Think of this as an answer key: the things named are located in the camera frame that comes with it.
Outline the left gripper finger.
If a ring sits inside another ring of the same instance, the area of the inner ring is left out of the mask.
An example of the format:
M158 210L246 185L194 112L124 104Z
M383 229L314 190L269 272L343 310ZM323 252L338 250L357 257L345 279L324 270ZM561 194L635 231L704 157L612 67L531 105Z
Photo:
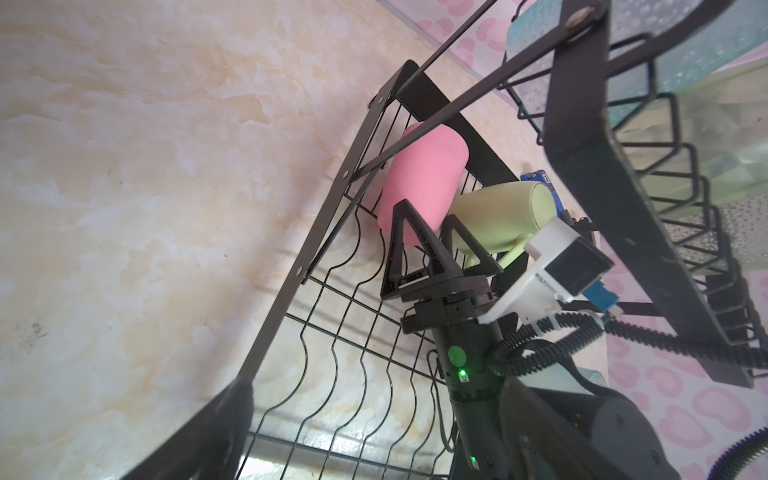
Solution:
M232 381L126 479L233 479L254 412L252 382Z

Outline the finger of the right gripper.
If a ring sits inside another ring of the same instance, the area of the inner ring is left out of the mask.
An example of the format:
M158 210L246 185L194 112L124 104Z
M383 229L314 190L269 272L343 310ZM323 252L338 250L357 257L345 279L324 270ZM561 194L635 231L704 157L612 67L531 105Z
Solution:
M503 267L487 252L461 220L456 215L450 214L444 219L439 234L440 243L448 250L448 253L453 251L455 236L463 242L477 260L476 265L461 268L464 276L483 275L491 277L503 272Z
M408 225L424 249L429 264L411 274L403 274L404 233ZM456 262L447 247L428 226L412 203L404 199L393 208L389 250L386 257L380 296L382 300L412 300L416 293L456 277Z

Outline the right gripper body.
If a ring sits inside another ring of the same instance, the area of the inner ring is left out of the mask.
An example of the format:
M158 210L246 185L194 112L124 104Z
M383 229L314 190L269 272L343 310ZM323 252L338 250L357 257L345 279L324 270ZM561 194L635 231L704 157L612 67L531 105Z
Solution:
M386 276L381 298L399 298L404 303L414 303L412 312L400 319L406 334L476 319L497 301L488 279L483 275L430 275L427 269L405 276Z

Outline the white mug green handle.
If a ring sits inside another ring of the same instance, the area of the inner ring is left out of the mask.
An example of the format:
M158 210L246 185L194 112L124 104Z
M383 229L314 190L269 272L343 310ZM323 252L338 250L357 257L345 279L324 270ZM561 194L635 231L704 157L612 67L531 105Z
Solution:
M456 197L449 210L490 254L501 254L506 268L524 252L526 244L557 216L555 199L547 186L535 181L491 185Z

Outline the solid pink plastic cup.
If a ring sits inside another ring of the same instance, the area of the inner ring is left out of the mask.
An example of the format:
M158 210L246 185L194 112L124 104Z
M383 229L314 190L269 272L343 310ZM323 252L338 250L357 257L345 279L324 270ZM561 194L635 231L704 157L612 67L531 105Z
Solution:
M385 178L377 213L383 233L391 234L394 206L404 199L434 232L438 231L468 160L467 143L444 124L396 154Z

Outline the teal textured plastic cup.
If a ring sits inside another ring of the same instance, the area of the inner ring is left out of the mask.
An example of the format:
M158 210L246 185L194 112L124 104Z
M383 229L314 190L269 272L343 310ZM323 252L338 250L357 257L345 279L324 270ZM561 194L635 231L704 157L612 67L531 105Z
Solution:
M766 39L764 1L536 1L507 30L498 87L547 139L604 135Z

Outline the light green transparent cup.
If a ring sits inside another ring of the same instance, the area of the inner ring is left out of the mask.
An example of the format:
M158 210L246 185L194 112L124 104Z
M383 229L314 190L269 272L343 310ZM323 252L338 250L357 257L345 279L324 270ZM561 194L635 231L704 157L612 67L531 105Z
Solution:
M676 94L681 140L698 155L712 203L724 206L767 196L767 58L715 72ZM622 142L672 140L668 101L658 100L619 132ZM633 167L651 166L671 147L624 147ZM686 199L692 181L649 175L650 197Z

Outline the pale green frosted cup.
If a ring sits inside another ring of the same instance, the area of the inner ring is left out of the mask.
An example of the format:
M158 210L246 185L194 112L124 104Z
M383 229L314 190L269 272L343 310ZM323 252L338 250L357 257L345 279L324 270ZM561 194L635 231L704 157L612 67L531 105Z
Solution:
M767 269L767 194L718 206L721 232L728 236L731 255L743 271ZM673 241L681 241L696 235L704 226L700 207L689 207L682 213L663 218L662 222ZM706 232L684 246L678 252L691 267L711 262L703 269L706 275L725 271L727 260L716 261L719 244L715 231Z

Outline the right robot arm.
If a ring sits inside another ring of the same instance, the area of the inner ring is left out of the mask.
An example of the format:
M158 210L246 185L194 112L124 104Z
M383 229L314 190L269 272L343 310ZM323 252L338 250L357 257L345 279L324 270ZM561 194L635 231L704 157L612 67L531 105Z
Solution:
M501 272L456 216L440 232L409 201L392 212L383 299L413 305L407 333L435 340L464 469L455 479L674 479L639 407L587 380L573 355L613 321L606 310L559 311L609 260L560 220L534 237L534 266L502 296Z

